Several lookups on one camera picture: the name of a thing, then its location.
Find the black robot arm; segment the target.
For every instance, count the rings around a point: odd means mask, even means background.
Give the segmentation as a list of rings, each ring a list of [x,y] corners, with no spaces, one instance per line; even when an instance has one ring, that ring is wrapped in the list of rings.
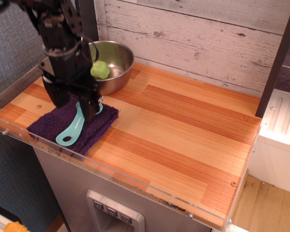
[[[47,56],[39,68],[53,104],[63,107],[75,94],[90,121],[102,105],[90,73],[99,54],[91,54],[81,14],[69,0],[0,0],[0,93],[41,56],[33,46],[38,38]]]

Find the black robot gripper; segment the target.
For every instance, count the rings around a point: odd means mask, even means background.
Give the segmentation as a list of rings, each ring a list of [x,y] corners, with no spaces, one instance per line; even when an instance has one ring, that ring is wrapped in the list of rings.
[[[89,43],[77,43],[72,48],[47,48],[43,51],[48,60],[39,64],[43,71],[43,84],[57,108],[70,101],[69,93],[79,96],[79,103],[86,122],[100,111],[100,87],[90,73],[93,62]]]

